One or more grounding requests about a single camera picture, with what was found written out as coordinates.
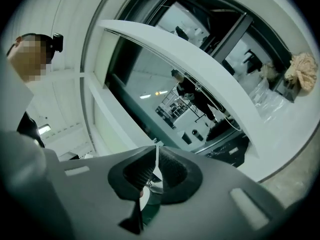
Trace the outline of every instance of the white label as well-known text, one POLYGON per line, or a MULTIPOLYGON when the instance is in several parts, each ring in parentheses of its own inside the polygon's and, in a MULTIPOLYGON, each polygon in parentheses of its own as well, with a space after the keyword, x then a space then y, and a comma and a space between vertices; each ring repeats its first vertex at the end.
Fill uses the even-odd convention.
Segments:
POLYGON ((239 149, 238 147, 235 147, 234 149, 229 151, 229 154, 232 155, 233 153, 237 152, 239 149))

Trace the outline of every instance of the black pants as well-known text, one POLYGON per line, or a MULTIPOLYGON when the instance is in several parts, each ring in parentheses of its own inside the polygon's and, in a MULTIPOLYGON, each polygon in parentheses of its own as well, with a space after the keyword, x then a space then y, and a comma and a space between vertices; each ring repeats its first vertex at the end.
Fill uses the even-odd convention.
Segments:
MULTIPOLYGON (((224 107, 220 108, 221 105, 220 103, 213 97, 211 97, 212 101, 216 104, 216 106, 219 109, 222 109, 222 112, 224 113, 226 111, 226 109, 224 107)), ((216 107, 213 105, 213 103, 202 93, 202 92, 196 92, 194 94, 194 100, 192 100, 192 103, 199 109, 201 110, 203 113, 206 114, 206 116, 208 117, 209 120, 214 120, 215 116, 212 113, 212 111, 210 110, 208 104, 215 108, 216 107)))

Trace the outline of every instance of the black camera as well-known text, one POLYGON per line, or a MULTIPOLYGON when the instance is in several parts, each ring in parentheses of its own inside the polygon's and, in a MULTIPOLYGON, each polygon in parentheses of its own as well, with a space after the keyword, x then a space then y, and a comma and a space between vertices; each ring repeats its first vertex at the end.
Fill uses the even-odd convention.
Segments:
POLYGON ((53 34, 53 47, 54 49, 61 53, 64 49, 64 36, 62 34, 53 34))

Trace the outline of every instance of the fluorescent light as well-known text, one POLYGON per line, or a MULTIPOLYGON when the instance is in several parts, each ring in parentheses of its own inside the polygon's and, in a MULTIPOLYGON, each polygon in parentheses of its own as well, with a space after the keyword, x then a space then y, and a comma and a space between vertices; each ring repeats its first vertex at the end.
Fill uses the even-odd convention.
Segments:
POLYGON ((42 135, 46 132, 49 132, 51 130, 50 126, 47 124, 47 125, 44 125, 40 128, 38 128, 38 131, 39 131, 39 134, 42 135))
POLYGON ((151 94, 148 94, 148 95, 142 95, 140 96, 140 99, 146 99, 146 98, 149 98, 151 96, 151 94))

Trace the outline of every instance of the dark hair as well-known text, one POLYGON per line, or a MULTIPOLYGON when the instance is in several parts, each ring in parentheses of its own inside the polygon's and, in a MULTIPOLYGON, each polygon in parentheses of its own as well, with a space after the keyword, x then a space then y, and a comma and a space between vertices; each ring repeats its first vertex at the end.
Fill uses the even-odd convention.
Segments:
POLYGON ((171 76, 174 77, 176 74, 178 74, 179 71, 176 69, 171 70, 171 76))
MULTIPOLYGON (((46 58, 46 63, 50 63, 52 58, 54 57, 55 55, 55 46, 54 46, 54 40, 48 36, 48 35, 45 35, 45 34, 36 34, 36 33, 27 33, 27 34, 23 34, 21 37, 25 40, 28 39, 28 37, 36 37, 40 42, 41 42, 41 46, 44 46, 45 47, 45 52, 47 54, 47 58, 46 58)), ((14 47, 15 45, 13 44, 11 46, 11 48, 9 49, 9 51, 6 53, 6 56, 9 55, 9 53, 11 52, 12 48, 14 47)))

